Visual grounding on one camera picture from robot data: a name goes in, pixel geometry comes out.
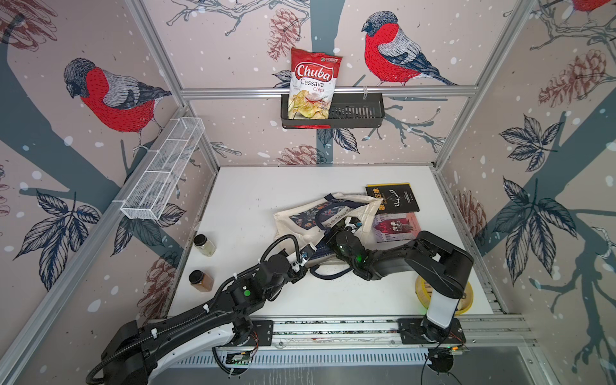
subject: white table surface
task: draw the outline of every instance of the white table surface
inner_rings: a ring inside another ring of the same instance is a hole
[[[194,247],[191,249],[169,317],[208,301],[225,279],[255,265],[274,241],[274,213],[310,203],[328,193],[365,193],[368,184],[406,182],[411,184],[419,204],[416,216],[421,229],[463,248],[427,166],[221,168],[199,227],[199,233],[214,242],[216,252],[206,257]],[[368,242],[365,246],[391,248],[402,243]],[[287,245],[284,241],[282,246],[291,252],[291,242]],[[332,274],[346,267],[322,265],[318,271]],[[188,275],[195,269],[214,278],[212,292],[204,293],[190,285]],[[349,272],[324,281],[308,273],[296,284],[286,284],[275,301],[266,302],[254,315],[421,315],[426,309],[415,294],[416,278],[416,272],[402,272],[368,282]],[[474,270],[469,281],[474,289],[474,302],[466,314],[492,314]]]

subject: spice jar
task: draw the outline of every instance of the spice jar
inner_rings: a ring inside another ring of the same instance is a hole
[[[214,279],[201,270],[190,273],[188,280],[199,291],[211,291],[214,287]]]
[[[206,257],[211,257],[216,251],[216,246],[203,234],[195,235],[193,240],[195,247]]]

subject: yellow roll of tape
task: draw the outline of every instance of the yellow roll of tape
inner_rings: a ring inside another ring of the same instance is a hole
[[[427,309],[430,306],[430,299],[432,298],[432,286],[426,283],[426,280],[417,277],[415,280],[415,293],[417,294],[417,298],[421,304]],[[468,282],[466,287],[464,288],[464,295],[462,299],[460,299],[460,303],[458,303],[458,310],[455,315],[464,314],[470,309],[472,306],[472,287]]]

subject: bullfinch illustration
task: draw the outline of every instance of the bullfinch illustration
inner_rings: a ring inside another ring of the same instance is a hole
[[[114,75],[94,65],[88,59],[74,59],[64,69],[64,81],[72,98],[81,100],[110,129],[119,132],[138,132],[139,144],[132,149],[133,156],[140,148],[141,130],[154,122],[158,102],[171,95],[159,87],[148,86],[131,76]]]
[[[419,45],[404,34],[393,12],[385,10],[370,15],[362,32],[366,33],[366,65],[381,80],[378,85],[386,81],[405,85],[410,79],[418,78],[456,85],[428,62]]]
[[[543,6],[543,8],[547,8],[550,6],[553,6],[554,4],[557,4],[559,2],[562,2],[565,0],[554,0],[552,2],[549,2],[547,4],[545,4]],[[571,11],[571,13],[569,14],[569,16],[567,16],[565,18],[565,20],[561,23],[561,24],[567,24],[567,21],[569,20],[569,18],[571,17],[571,15],[573,15],[573,13],[576,10],[582,11],[582,12],[586,12],[586,17],[588,18],[588,21],[586,22],[585,25],[590,24],[590,23],[596,23],[597,20],[591,20],[590,19],[590,12],[594,11],[595,9],[607,4],[608,2],[610,2],[610,0],[567,0],[567,2],[570,2],[573,5],[573,11]]]

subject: cassava chips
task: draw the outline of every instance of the cassava chips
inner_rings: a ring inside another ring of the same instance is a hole
[[[327,119],[341,57],[291,49],[289,119]]]

